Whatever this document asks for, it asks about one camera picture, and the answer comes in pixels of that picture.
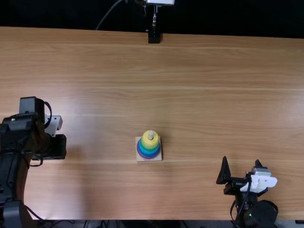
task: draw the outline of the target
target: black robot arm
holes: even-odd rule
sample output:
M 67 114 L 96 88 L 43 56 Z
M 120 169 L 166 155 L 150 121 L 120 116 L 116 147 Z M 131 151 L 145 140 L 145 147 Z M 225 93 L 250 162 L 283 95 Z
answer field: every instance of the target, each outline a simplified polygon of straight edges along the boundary
M 0 221 L 6 228 L 36 227 L 23 204 L 28 170 L 40 166 L 43 160 L 66 156 L 67 139 L 56 135 L 61 117 L 51 114 L 45 118 L 45 104 L 50 108 L 36 97 L 21 98 L 19 113 L 0 124 Z M 40 160 L 40 165 L 30 165 L 32 159 Z
M 225 184 L 224 194 L 235 196 L 230 210 L 232 218 L 233 207 L 237 207 L 237 217 L 232 223 L 234 228 L 274 228 L 278 215 L 278 207 L 268 200 L 258 201 L 257 198 L 268 191 L 268 187 L 274 187 L 277 179 L 271 177 L 267 167 L 262 166 L 256 160 L 251 172 L 247 172 L 244 178 L 232 177 L 226 156 L 216 181 L 217 184 Z

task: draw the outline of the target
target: black background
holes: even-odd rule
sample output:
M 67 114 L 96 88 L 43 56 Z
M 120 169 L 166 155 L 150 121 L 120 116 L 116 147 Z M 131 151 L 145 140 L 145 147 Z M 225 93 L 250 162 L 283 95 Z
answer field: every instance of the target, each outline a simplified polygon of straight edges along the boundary
M 101 30 L 145 31 L 140 0 L 119 3 Z M 0 0 L 0 26 L 95 29 L 116 0 Z M 163 33 L 304 38 L 304 0 L 175 0 Z

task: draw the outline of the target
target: purple ring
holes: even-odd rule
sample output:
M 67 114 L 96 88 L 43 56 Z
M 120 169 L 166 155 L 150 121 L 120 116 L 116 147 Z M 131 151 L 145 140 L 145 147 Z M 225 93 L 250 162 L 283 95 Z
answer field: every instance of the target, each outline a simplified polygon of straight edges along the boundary
M 155 155 L 153 155 L 153 156 L 151 156 L 151 157 L 145 156 L 145 155 L 141 152 L 141 150 L 139 149 L 139 141 L 137 142 L 136 149 L 137 149 L 137 152 L 139 153 L 139 155 L 140 155 L 141 157 L 143 157 L 143 158 L 145 158 L 145 159 L 152 159 L 152 158 L 155 158 L 155 157 L 160 153 L 160 151 L 161 151 L 161 146 L 159 146 L 159 148 L 158 148 L 158 150 L 157 150 L 157 153 L 156 153 Z

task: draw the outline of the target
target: wooden table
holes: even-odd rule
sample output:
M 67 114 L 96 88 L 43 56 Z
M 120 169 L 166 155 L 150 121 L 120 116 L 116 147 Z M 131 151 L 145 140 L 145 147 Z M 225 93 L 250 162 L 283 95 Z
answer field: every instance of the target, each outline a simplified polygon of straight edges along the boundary
M 304 217 L 304 40 L 0 28 L 0 117 L 35 95 L 62 115 L 64 161 L 29 171 L 25 204 L 48 219 L 230 219 L 222 157 L 278 178 L 262 198 Z M 162 137 L 138 164 L 136 136 Z

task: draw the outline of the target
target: yellow ring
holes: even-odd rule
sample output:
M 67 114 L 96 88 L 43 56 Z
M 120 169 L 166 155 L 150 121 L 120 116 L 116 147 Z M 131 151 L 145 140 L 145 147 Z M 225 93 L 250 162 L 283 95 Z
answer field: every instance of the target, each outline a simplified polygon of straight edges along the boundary
M 160 143 L 158 134 L 155 131 L 153 131 L 153 139 L 152 140 L 148 139 L 148 134 L 149 134 L 149 131 L 146 131 L 142 135 L 142 139 L 141 139 L 142 145 L 146 149 L 154 149 Z

